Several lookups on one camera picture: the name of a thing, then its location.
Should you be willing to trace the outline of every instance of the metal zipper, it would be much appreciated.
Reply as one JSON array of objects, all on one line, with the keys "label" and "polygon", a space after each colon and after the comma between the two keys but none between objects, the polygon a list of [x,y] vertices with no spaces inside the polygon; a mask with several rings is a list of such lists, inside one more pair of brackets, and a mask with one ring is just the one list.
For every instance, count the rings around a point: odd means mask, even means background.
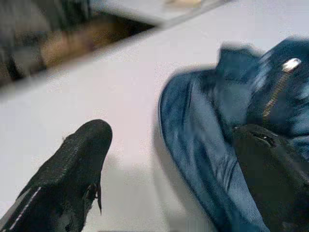
[{"label": "metal zipper", "polygon": [[268,120],[271,109],[274,107],[276,102],[278,101],[278,96],[284,89],[286,85],[286,81],[289,79],[293,71],[300,65],[301,60],[297,58],[293,58],[288,60],[282,65],[283,75],[279,79],[275,90],[272,93],[270,100],[267,102],[265,109],[263,111],[263,124],[265,124]]}]

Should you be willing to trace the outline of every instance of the blue denim jacket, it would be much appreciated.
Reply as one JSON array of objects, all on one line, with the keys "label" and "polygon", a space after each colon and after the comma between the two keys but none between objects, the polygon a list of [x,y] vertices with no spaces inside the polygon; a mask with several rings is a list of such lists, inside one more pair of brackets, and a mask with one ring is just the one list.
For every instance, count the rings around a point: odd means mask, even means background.
[{"label": "blue denim jacket", "polygon": [[282,64],[292,58],[302,62],[280,92],[267,126],[309,160],[309,41],[287,39],[263,56],[248,48],[222,48],[215,69],[177,74],[162,92],[162,137],[219,231],[269,231],[237,162],[232,129],[262,125]]}]

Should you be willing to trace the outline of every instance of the white surface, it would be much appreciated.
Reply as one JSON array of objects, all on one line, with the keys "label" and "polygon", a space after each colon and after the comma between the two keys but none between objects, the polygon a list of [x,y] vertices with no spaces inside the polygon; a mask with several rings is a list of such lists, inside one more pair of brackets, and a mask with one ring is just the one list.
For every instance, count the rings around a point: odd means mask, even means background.
[{"label": "white surface", "polygon": [[130,18],[149,23],[165,23],[180,19],[186,15],[195,15],[207,9],[212,4],[223,0],[201,0],[201,4],[192,7],[180,7],[168,4],[169,0],[91,0],[93,10],[105,10],[114,14],[125,15]]},{"label": "white surface", "polygon": [[223,42],[268,50],[287,36],[309,36],[308,11],[308,0],[229,3],[2,97],[0,217],[62,137],[102,118],[113,129],[102,171],[103,214],[94,206],[84,232],[211,231],[158,139],[160,92],[177,69],[216,63]]}]

